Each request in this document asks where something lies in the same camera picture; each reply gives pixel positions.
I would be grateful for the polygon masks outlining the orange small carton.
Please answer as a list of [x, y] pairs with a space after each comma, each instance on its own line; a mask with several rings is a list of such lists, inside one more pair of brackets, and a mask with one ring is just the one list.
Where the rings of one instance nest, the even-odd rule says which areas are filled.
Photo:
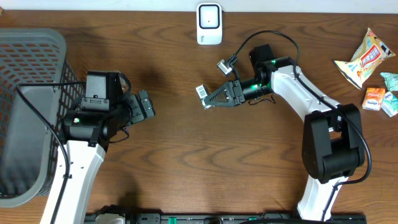
[[367, 88], [362, 108], [364, 110], [379, 111], [386, 91], [384, 88]]

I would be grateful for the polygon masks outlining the mint green pack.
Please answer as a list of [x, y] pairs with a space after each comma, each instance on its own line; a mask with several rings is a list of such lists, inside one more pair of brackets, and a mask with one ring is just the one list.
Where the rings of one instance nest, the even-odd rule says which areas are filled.
[[381, 76], [384, 78], [384, 83], [389, 91], [398, 90], [398, 74], [381, 72]]

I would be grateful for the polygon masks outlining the round tape roll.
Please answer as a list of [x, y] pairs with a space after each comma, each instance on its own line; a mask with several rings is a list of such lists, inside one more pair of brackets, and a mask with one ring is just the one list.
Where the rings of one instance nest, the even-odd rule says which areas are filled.
[[199, 85], [195, 87], [198, 97], [203, 105], [204, 109], [209, 109], [214, 107], [213, 103], [210, 101], [210, 94], [205, 85]]

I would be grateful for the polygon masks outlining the teal small carton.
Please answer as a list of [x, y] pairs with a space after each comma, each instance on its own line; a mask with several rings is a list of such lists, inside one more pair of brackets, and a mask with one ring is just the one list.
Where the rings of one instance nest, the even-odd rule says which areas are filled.
[[389, 117], [395, 116], [397, 114], [397, 97], [390, 91], [386, 92], [381, 108]]

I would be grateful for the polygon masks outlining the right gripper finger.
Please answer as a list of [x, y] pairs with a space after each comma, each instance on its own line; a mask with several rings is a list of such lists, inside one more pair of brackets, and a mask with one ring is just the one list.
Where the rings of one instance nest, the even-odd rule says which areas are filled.
[[229, 82], [221, 85], [216, 91], [210, 94], [210, 100], [232, 100], [231, 86]]
[[205, 108], [211, 107], [233, 107], [234, 101], [232, 100], [209, 100], [205, 99]]

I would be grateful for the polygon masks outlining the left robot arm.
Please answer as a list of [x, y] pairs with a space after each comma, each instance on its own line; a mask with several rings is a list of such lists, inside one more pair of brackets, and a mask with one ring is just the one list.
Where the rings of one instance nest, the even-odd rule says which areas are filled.
[[154, 116], [148, 93], [131, 93], [123, 73], [89, 71], [85, 95], [60, 121], [57, 168], [41, 223], [83, 223], [112, 138]]

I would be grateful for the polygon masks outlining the yellow snack bag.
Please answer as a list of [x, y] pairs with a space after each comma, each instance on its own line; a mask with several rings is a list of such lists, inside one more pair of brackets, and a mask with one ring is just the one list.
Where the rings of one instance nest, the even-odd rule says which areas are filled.
[[362, 43], [349, 62], [334, 60], [340, 73], [357, 89], [362, 89], [364, 82], [375, 69], [395, 53], [368, 28]]

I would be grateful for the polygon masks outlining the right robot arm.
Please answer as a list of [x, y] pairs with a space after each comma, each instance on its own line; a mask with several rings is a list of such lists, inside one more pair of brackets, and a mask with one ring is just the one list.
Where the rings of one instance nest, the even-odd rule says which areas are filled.
[[292, 58], [275, 57], [268, 44], [253, 48], [249, 58], [254, 78], [227, 81], [213, 93], [197, 86], [201, 103], [208, 109], [235, 107], [264, 95], [282, 97], [303, 121], [302, 161], [308, 180], [297, 213], [303, 220], [329, 221], [340, 188], [365, 161], [359, 109], [327, 97]]

